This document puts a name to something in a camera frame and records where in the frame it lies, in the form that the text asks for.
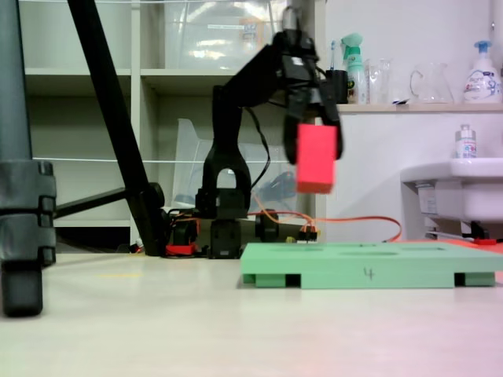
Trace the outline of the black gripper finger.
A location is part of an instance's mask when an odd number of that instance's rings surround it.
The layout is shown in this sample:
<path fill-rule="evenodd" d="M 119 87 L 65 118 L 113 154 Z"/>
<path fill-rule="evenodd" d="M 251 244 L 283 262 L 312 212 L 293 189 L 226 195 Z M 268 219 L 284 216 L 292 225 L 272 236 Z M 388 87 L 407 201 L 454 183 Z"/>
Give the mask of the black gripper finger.
<path fill-rule="evenodd" d="M 287 96 L 283 142 L 290 164 L 296 164 L 298 127 L 306 118 L 310 99 L 309 90 L 292 90 Z"/>
<path fill-rule="evenodd" d="M 337 108 L 336 95 L 333 86 L 320 86 L 319 115 L 323 124 L 332 126 L 336 130 L 336 158 L 339 160 L 343 155 L 344 142 L 340 114 Z"/>

